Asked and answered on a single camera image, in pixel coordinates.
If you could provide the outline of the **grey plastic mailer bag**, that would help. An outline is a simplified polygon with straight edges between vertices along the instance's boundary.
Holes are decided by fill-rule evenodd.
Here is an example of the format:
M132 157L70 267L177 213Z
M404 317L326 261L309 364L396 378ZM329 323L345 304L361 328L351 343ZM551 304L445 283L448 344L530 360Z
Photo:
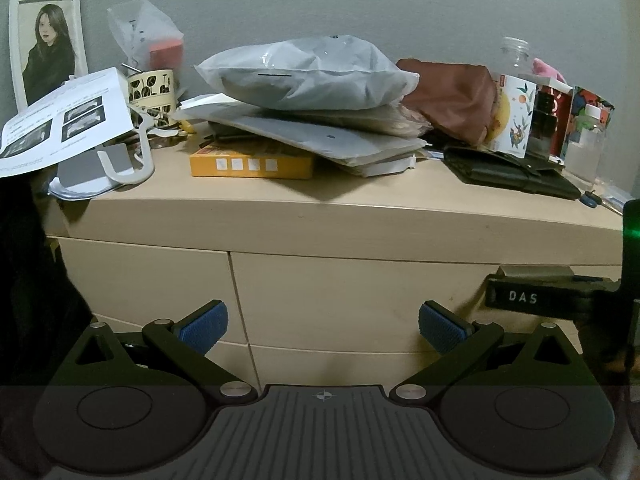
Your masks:
M236 47L195 69L218 93L288 112L370 110L400 102L420 81L374 44L350 35Z

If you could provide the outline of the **beige wooden drawer cabinet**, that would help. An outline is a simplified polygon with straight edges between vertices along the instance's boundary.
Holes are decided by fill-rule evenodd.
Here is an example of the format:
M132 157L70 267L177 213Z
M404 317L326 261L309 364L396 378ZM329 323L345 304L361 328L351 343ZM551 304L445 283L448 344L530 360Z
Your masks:
M462 183L426 160L363 179L196 178L188 148L155 156L142 185L48 203L70 279L114 330L219 299L230 324L212 359L257 387L396 385L434 360L418 332L433 299L468 320L530 332L488 309L500 266L620 276L622 220L602 207Z

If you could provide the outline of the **black wallet pouch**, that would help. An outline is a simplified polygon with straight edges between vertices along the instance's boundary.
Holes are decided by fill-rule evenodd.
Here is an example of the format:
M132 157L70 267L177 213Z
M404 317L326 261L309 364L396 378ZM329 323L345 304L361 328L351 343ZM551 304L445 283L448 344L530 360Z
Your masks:
M582 192L548 160L448 146L444 164L464 183L506 188L564 200L578 200Z

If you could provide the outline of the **small clear bottle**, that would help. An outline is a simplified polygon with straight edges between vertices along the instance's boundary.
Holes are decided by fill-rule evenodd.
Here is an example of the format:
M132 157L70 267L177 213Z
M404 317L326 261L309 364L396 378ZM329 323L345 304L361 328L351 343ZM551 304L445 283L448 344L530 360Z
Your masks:
M592 125L582 128L578 142L570 142L568 146L565 173L583 191L590 191L596 182L604 141L605 132L595 120Z

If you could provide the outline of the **white plastic hanger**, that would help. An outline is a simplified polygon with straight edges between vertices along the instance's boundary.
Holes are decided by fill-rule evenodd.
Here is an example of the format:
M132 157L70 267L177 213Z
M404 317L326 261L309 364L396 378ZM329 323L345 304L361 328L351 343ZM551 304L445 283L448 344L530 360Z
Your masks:
M139 125L132 129L132 133L138 138L138 149L133 151L134 160L138 163L129 174L117 171L112 163L111 155L106 148L96 148L96 154L104 170L104 174L112 181L121 185L137 185L152 177L155 171L155 162L152 156L150 137L157 136L161 139L178 136L178 128L162 129L155 125L154 118L142 108L128 105L130 115L140 120Z

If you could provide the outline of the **orange flat box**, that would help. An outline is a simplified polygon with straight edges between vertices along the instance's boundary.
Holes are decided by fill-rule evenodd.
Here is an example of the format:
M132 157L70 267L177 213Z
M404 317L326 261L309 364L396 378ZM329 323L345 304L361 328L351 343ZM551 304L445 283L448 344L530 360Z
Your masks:
M210 142L189 156L192 177L306 180L314 155L267 139Z

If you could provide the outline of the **colourful cartoon cup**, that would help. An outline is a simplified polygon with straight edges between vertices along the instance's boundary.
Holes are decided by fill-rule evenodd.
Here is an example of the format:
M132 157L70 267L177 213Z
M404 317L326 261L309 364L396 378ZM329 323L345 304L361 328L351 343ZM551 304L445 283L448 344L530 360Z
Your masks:
M592 125L595 120L601 131L605 132L612 120L615 106L584 87L574 86L570 114L568 115L561 158L565 159L570 142L578 142L582 128Z

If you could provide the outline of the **flat grey mailer envelope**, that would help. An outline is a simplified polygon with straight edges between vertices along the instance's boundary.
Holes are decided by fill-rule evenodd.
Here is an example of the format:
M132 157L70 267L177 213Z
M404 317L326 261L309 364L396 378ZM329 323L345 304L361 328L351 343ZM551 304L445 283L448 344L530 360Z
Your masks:
M416 154L427 146L420 138L403 139L383 133L305 122L303 119L286 115L282 117L274 110L241 102L199 100L194 106L180 106L174 117L185 120L204 119L244 130L324 157L349 169Z

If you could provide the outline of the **red supreme cup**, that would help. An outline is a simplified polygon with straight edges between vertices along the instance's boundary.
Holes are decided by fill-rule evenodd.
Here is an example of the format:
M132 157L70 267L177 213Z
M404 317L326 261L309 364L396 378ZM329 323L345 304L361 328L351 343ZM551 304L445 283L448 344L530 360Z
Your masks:
M573 88L554 77L533 74L521 74L520 77L536 84L527 154L538 158L560 156L570 117Z

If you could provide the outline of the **brown leather bag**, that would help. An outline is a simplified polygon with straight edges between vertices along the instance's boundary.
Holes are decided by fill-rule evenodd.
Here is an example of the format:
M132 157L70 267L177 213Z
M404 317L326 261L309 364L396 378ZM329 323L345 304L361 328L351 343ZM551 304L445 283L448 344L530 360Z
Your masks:
M401 101L436 129L466 144L482 144L488 135L497 87L485 65L437 63L401 58L397 67L419 75L413 92Z

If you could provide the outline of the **floral label clear bottle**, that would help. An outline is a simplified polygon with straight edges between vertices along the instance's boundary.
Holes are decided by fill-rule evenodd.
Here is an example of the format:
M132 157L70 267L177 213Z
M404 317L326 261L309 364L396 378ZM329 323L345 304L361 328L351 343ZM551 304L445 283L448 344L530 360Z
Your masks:
M537 85L530 80L532 75L529 43L503 37L492 72L497 99L485 140L488 150L525 157L537 93Z

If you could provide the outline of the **pink plush toy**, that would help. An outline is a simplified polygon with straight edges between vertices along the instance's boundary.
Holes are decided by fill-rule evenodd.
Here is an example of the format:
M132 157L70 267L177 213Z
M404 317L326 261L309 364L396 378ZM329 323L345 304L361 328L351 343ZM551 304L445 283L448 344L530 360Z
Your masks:
M552 78L561 82L565 82L564 76L556 68L544 62L541 58L534 58L532 64L532 73L536 76Z

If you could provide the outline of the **printed white paper sheet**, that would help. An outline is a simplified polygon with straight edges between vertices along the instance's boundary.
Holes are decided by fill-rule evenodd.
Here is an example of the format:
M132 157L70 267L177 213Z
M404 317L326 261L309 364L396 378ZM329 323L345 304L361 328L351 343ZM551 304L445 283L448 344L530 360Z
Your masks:
M132 129L126 77L115 67L66 82L1 131L1 175L56 165Z

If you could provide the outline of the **clear plastic bag red box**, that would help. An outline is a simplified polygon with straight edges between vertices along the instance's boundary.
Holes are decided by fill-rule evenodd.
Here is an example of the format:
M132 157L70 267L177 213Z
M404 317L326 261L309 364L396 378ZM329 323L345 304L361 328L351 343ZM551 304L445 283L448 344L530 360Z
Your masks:
M174 21L149 0L130 0L107 9L108 28L128 64L150 67L151 48L166 40L183 40Z

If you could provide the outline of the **white framed portrait photo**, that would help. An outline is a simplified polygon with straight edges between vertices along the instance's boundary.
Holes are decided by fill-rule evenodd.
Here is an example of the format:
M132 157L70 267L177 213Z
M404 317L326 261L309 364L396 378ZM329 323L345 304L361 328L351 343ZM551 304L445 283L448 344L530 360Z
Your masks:
M18 110L84 76L80 0L10 0L9 49Z

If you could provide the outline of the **blue handled scissors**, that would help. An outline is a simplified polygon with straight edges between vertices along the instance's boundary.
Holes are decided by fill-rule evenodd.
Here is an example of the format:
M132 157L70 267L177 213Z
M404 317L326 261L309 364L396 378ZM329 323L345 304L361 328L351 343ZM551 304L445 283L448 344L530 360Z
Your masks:
M619 214L620 216L623 214L620 210L616 209L613 205L605 203L605 201L602 200L602 198L599 195L594 194L593 192L590 192L590 191L583 192L582 195L579 197L579 201L589 208L603 207L609 211L613 211L616 214Z

